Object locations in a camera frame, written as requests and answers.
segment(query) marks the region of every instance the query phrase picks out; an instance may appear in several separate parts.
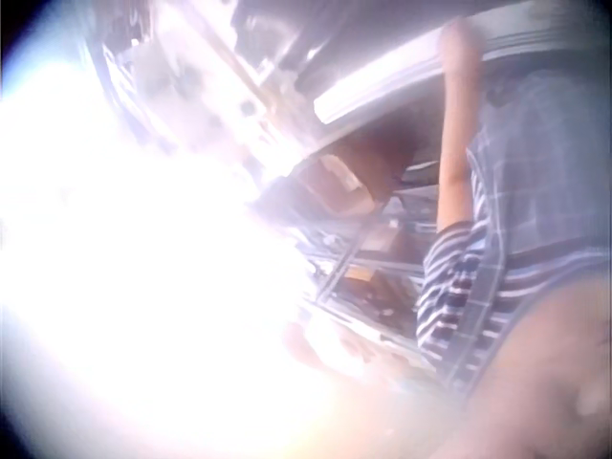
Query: shirt sleeve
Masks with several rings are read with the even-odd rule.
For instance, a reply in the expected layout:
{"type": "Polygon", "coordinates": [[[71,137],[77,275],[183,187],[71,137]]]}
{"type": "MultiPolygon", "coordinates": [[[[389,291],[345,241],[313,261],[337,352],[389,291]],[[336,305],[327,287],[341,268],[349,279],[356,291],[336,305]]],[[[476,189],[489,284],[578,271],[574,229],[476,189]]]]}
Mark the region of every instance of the shirt sleeve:
{"type": "Polygon", "coordinates": [[[445,305],[445,294],[461,270],[472,225],[472,222],[458,222],[443,229],[426,255],[425,282],[417,302],[417,340],[420,347],[435,327],[445,305]]]}

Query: striped shirt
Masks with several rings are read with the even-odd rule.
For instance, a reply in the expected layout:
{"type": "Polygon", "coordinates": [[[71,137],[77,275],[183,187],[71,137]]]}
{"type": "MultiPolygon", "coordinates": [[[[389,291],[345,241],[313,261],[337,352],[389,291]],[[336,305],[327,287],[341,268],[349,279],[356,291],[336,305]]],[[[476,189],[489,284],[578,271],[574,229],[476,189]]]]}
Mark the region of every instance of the striped shirt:
{"type": "Polygon", "coordinates": [[[554,72],[501,86],[468,152],[473,221],[437,235],[417,304],[424,357],[464,394],[541,295],[609,265],[609,108],[554,72]]]}

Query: person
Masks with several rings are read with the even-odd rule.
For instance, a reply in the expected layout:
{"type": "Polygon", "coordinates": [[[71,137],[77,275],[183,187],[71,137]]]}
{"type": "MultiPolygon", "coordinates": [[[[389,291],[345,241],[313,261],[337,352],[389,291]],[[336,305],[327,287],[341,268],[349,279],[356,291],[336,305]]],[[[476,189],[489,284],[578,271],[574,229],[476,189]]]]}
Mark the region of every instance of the person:
{"type": "Polygon", "coordinates": [[[609,89],[586,73],[485,80],[443,29],[436,240],[417,339],[465,401],[435,459],[597,457],[610,431],[609,89]]]}

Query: striped sleeve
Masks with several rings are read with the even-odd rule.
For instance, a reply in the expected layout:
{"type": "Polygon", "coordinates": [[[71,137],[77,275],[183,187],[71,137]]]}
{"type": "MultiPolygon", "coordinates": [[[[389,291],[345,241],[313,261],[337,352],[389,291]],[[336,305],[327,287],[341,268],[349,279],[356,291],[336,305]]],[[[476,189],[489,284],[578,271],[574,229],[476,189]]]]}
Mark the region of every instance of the striped sleeve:
{"type": "Polygon", "coordinates": [[[439,360],[445,344],[433,342],[431,332],[448,314],[445,298],[457,281],[468,248],[472,222],[459,222],[442,230],[424,262],[425,282],[417,303],[417,341],[428,361],[439,360]]]}

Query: skin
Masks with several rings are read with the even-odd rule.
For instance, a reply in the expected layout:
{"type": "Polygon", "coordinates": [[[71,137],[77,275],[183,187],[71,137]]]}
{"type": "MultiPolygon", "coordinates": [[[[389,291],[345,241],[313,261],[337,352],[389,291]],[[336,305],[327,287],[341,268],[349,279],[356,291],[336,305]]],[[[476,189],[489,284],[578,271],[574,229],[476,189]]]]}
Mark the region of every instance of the skin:
{"type": "Polygon", "coordinates": [[[440,37],[445,71],[445,116],[440,159],[437,230],[473,218],[467,148],[478,120],[481,46],[463,20],[449,24],[440,37]]]}

